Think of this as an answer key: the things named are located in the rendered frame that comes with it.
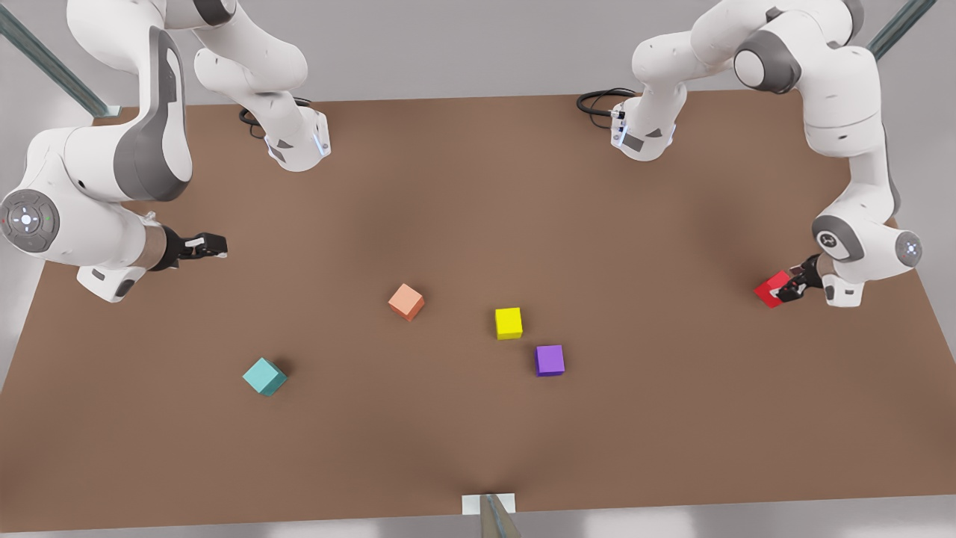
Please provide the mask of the orange wooden cube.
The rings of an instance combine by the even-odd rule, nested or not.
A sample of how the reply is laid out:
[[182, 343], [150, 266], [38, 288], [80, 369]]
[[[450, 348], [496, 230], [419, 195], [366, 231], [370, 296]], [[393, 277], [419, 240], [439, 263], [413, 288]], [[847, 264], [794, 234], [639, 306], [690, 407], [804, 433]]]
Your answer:
[[411, 286], [403, 283], [388, 300], [390, 309], [404, 320], [412, 321], [424, 306], [424, 297]]

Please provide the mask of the silver frame post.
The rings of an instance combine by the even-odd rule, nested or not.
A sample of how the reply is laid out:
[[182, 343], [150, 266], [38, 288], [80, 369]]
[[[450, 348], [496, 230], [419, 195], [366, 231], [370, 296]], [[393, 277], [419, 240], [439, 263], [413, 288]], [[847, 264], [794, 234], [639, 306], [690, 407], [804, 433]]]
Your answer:
[[478, 515], [480, 538], [522, 538], [512, 520], [516, 500], [513, 493], [485, 493], [461, 497], [462, 514]]
[[906, 0], [867, 45], [875, 60], [880, 61], [936, 3], [937, 0]]
[[116, 118], [122, 112], [118, 105], [106, 105], [72, 70], [6, 7], [0, 4], [0, 35], [6, 37], [25, 58], [47, 75], [71, 99], [74, 99], [93, 118]]

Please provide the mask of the red wooden cube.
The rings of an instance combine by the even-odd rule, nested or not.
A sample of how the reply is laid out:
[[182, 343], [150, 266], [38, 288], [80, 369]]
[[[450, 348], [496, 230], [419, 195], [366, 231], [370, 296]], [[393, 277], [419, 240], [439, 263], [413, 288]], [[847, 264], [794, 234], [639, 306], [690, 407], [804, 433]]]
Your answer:
[[768, 306], [769, 309], [775, 309], [776, 306], [783, 303], [777, 296], [777, 293], [790, 279], [791, 275], [789, 275], [788, 272], [778, 271], [774, 276], [770, 276], [764, 280], [764, 282], [761, 282], [760, 285], [756, 286], [754, 293], [765, 306]]

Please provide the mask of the teal wooden cube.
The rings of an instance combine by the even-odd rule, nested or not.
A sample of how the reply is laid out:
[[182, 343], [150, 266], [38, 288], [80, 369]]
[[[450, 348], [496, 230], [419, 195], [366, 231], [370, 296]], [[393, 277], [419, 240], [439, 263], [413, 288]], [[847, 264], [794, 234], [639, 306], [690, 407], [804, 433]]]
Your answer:
[[242, 376], [250, 387], [263, 396], [271, 396], [288, 380], [276, 364], [264, 357], [259, 358]]

